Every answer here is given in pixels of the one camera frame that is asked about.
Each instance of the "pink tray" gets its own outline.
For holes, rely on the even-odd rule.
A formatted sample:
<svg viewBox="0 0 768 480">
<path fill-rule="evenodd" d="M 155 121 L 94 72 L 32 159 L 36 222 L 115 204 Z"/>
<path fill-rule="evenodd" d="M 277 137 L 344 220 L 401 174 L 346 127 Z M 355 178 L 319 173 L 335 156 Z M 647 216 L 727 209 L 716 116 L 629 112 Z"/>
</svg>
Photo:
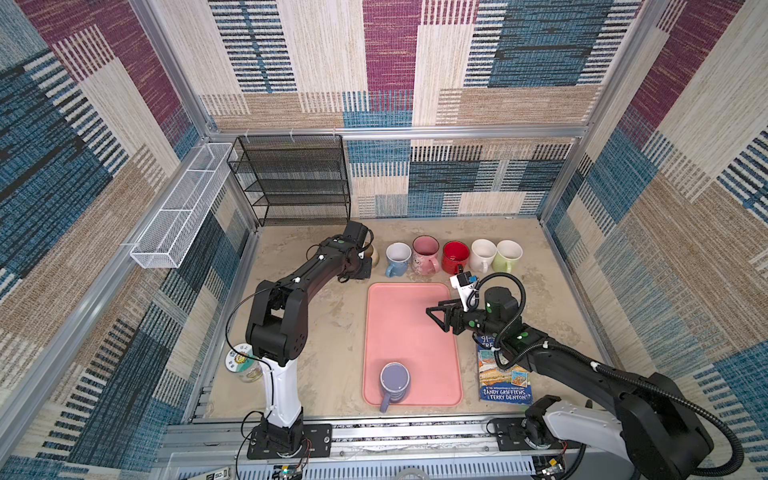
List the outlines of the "pink tray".
<svg viewBox="0 0 768 480">
<path fill-rule="evenodd" d="M 382 401 L 379 374 L 389 362 L 411 373 L 406 406 L 455 406 L 464 396 L 456 339 L 443 332 L 425 310 L 449 298 L 442 283 L 374 283 L 368 288 L 366 354 L 362 397 L 370 405 Z"/>
</svg>

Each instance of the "green mug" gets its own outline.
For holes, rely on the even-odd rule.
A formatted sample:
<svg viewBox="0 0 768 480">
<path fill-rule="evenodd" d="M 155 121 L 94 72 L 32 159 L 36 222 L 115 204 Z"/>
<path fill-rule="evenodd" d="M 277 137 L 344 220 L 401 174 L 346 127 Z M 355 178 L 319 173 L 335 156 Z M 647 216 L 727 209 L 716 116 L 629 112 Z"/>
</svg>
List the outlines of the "green mug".
<svg viewBox="0 0 768 480">
<path fill-rule="evenodd" d="M 512 268 L 523 256 L 523 247 L 512 240 L 502 240 L 496 244 L 496 257 L 493 259 L 493 271 L 512 273 Z"/>
</svg>

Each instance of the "beige tabletop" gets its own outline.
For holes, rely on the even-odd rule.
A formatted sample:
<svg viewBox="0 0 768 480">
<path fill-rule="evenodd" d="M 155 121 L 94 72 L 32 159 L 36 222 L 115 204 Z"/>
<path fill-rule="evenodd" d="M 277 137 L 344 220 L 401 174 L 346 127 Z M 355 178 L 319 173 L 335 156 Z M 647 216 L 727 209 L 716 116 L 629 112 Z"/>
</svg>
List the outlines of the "beige tabletop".
<svg viewBox="0 0 768 480">
<path fill-rule="evenodd" d="M 527 303 L 524 321 L 583 354 L 601 359 L 598 348 L 581 316 L 576 301 L 536 219 L 452 218 L 444 220 L 361 220 L 373 230 L 374 247 L 382 257 L 368 280 L 339 283 L 331 279 L 309 307 L 309 339 L 298 358 L 299 399 L 305 416 L 376 416 L 375 406 L 362 398 L 362 365 L 366 336 L 368 288 L 376 282 L 441 282 L 450 286 L 449 275 L 420 276 L 410 268 L 401 277 L 387 278 L 384 252 L 391 243 L 410 245 L 419 235 L 432 235 L 442 245 L 460 240 L 471 245 L 478 238 L 497 243 L 514 240 L 523 247 L 523 257 L 513 270 L 525 285 Z M 301 266 L 307 248 L 343 232 L 343 226 L 266 227 L 262 230 L 256 260 L 243 297 L 253 293 L 262 280 L 278 280 Z M 487 286 L 507 286 L 519 298 L 516 286 L 507 279 L 493 279 Z M 450 289 L 451 297 L 458 298 Z M 251 301 L 237 313 L 230 331 L 233 344 L 244 341 Z M 479 399 L 477 350 L 470 332 L 456 337 L 464 399 L 454 407 L 392 406 L 386 415 L 429 413 L 480 413 L 521 411 L 524 408 Z M 552 394 L 577 404 L 584 397 L 544 376 L 530 376 L 534 399 Z M 241 419 L 265 405 L 263 380 L 241 382 L 219 359 L 219 368 L 207 404 L 208 418 Z"/>
</svg>

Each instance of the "white wire basket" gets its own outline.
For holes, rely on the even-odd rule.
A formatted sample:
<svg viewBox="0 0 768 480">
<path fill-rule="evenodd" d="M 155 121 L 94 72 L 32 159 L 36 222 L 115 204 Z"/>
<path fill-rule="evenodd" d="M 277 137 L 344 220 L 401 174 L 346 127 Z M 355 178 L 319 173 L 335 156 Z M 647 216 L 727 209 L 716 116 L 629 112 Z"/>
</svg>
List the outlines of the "white wire basket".
<svg viewBox="0 0 768 480">
<path fill-rule="evenodd" d="M 232 144 L 205 144 L 131 249 L 142 268 L 178 268 L 235 161 Z"/>
</svg>

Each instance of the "cup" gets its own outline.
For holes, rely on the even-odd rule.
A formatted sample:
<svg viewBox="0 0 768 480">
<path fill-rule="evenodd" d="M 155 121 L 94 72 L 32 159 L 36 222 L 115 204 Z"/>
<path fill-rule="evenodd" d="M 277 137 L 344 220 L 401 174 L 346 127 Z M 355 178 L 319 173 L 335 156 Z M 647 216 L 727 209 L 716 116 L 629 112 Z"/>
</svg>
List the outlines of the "cup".
<svg viewBox="0 0 768 480">
<path fill-rule="evenodd" d="M 493 259 L 493 270 L 496 272 L 512 273 L 512 267 L 523 256 L 523 247 L 512 240 L 502 240 L 496 245 L 496 258 Z"/>
<path fill-rule="evenodd" d="M 469 269 L 473 273 L 488 273 L 495 257 L 496 245 L 493 242 L 485 238 L 475 240 L 469 255 Z"/>
<path fill-rule="evenodd" d="M 393 243 L 386 248 L 386 261 L 389 265 L 386 267 L 387 277 L 401 276 L 408 269 L 408 262 L 411 260 L 411 247 L 403 242 Z"/>
<path fill-rule="evenodd" d="M 384 413 L 390 403 L 401 402 L 408 395 L 411 387 L 411 373 L 401 363 L 387 363 L 379 375 L 379 384 L 384 395 L 379 411 Z"/>
<path fill-rule="evenodd" d="M 440 270 L 440 262 L 437 253 L 440 251 L 440 242 L 429 235 L 421 235 L 413 240 L 413 271 L 419 275 L 432 275 Z"/>
<path fill-rule="evenodd" d="M 467 268 L 469 247 L 457 240 L 450 241 L 442 248 L 442 269 L 449 275 L 456 275 L 458 268 Z"/>
</svg>

